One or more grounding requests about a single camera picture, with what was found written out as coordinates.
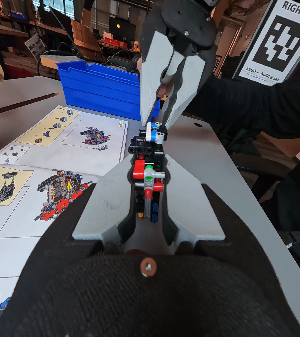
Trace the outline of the black monitor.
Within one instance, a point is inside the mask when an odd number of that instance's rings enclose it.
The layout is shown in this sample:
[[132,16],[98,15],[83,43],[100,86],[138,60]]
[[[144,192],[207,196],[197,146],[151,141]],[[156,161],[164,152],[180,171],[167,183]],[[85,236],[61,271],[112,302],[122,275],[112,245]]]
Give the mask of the black monitor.
[[114,40],[129,42],[135,39],[136,25],[120,17],[109,18],[109,32]]

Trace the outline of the black chair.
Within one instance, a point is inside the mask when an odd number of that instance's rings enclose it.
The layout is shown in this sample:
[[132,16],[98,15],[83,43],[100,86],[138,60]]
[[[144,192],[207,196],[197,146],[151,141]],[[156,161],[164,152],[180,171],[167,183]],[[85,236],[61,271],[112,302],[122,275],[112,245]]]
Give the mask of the black chair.
[[253,141],[257,130],[236,129],[221,125],[216,135],[239,171],[257,175],[251,191],[260,200],[276,183],[281,182],[291,171],[286,165],[262,158]]

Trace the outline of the lego instruction booklet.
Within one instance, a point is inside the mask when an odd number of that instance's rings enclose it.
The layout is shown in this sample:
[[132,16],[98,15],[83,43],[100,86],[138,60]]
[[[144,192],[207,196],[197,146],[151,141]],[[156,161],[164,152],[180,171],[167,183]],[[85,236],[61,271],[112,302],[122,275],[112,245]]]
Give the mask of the lego instruction booklet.
[[124,158],[128,121],[58,106],[0,149],[0,317],[34,246]]

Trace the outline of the black white printed sheet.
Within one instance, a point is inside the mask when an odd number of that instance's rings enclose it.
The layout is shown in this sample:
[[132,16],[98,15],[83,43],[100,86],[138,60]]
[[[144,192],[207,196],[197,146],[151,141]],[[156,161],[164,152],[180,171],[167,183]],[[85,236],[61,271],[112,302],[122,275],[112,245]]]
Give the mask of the black white printed sheet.
[[34,59],[38,62],[40,56],[46,52],[46,48],[38,34],[34,34],[30,39],[25,42],[26,47],[29,49]]

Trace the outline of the red plastic bin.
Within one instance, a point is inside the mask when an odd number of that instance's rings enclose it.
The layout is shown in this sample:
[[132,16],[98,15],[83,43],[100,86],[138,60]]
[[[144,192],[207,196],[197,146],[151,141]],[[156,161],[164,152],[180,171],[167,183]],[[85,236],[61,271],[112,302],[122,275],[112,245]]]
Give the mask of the red plastic bin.
[[104,42],[109,44],[109,45],[114,45],[114,46],[119,47],[119,48],[124,48],[124,49],[128,48],[127,43],[122,42],[122,41],[118,41],[118,40],[114,40],[114,39],[110,39],[108,37],[104,37]]

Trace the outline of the black red lego model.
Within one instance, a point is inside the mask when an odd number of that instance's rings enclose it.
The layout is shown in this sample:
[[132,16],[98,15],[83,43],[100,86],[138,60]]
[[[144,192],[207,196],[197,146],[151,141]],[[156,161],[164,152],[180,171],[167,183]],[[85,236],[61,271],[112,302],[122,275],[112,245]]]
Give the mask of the black red lego model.
[[163,144],[146,142],[146,129],[140,129],[139,135],[131,139],[128,152],[132,155],[127,176],[131,184],[132,211],[140,220],[157,223],[161,210],[163,224],[174,226],[167,207],[167,186],[171,176]]

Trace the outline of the wooden shelf rack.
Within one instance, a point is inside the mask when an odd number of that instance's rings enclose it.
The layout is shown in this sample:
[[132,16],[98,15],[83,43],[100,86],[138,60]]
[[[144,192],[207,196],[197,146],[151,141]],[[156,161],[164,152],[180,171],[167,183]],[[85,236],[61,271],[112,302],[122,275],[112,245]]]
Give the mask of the wooden shelf rack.
[[0,1],[0,34],[29,38],[29,21],[13,19],[9,4]]

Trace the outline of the person's right hand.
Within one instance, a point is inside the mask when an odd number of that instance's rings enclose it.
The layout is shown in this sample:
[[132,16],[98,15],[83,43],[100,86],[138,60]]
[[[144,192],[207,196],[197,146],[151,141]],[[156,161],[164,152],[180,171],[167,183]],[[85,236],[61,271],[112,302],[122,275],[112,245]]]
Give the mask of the person's right hand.
[[[142,57],[140,56],[136,64],[136,67],[139,73],[141,70],[141,66],[142,66]],[[168,96],[170,94],[172,87],[173,87],[173,82],[174,82],[174,78],[172,78],[170,82],[166,84],[163,84],[163,83],[161,84],[160,89],[157,93],[158,99],[163,99],[164,96]]]

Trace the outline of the grey flat box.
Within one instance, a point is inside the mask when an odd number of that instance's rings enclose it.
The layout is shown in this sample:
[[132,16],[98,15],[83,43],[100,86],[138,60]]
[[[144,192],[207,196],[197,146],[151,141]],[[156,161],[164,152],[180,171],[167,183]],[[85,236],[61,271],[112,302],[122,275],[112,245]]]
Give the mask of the grey flat box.
[[73,62],[73,61],[83,61],[79,57],[76,56],[65,56],[65,55],[41,55],[40,56],[41,65],[51,68],[58,69],[57,63],[64,62]]

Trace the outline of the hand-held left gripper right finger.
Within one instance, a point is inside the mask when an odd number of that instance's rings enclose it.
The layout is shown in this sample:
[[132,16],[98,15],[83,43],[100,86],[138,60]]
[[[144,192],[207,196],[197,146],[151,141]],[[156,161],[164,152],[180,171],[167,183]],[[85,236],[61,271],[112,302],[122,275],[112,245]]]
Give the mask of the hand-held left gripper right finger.
[[225,240],[202,183],[167,154],[164,163],[161,210],[167,245]]

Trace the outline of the blue plastic bin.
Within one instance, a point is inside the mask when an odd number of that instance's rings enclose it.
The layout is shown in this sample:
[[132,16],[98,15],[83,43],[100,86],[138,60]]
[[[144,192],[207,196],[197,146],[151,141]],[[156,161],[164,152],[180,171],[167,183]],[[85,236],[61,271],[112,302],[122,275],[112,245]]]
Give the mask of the blue plastic bin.
[[68,105],[141,120],[136,73],[83,60],[56,65]]

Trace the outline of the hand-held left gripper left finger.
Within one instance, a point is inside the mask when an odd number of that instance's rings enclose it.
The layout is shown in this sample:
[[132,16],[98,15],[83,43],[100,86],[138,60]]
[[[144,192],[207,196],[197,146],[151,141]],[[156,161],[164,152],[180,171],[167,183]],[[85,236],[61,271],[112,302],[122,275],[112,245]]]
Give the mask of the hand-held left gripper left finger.
[[98,240],[104,247],[114,242],[127,249],[136,227],[133,163],[128,155],[97,182],[72,233],[75,240]]

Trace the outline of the wooden board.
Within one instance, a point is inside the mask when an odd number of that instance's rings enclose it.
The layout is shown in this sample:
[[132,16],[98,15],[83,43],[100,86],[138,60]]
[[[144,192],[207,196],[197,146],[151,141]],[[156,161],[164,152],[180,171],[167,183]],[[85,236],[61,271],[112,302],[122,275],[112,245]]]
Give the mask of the wooden board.
[[100,46],[90,29],[81,23],[70,19],[73,40],[77,47],[82,47],[93,52],[101,52]]

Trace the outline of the person's right forearm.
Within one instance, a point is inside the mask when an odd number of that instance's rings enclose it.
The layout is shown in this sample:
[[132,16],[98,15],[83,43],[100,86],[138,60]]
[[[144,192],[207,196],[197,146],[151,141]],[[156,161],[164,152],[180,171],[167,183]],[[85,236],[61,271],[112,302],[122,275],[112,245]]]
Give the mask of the person's right forearm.
[[211,76],[185,112],[215,124],[300,138],[300,78],[273,86]]

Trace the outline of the white blue lego beam piece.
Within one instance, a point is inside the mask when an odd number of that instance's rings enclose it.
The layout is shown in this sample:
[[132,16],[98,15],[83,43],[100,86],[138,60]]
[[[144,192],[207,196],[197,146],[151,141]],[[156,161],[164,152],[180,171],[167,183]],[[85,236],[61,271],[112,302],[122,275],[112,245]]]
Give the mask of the white blue lego beam piece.
[[162,145],[167,140],[167,128],[162,123],[147,123],[146,142]]

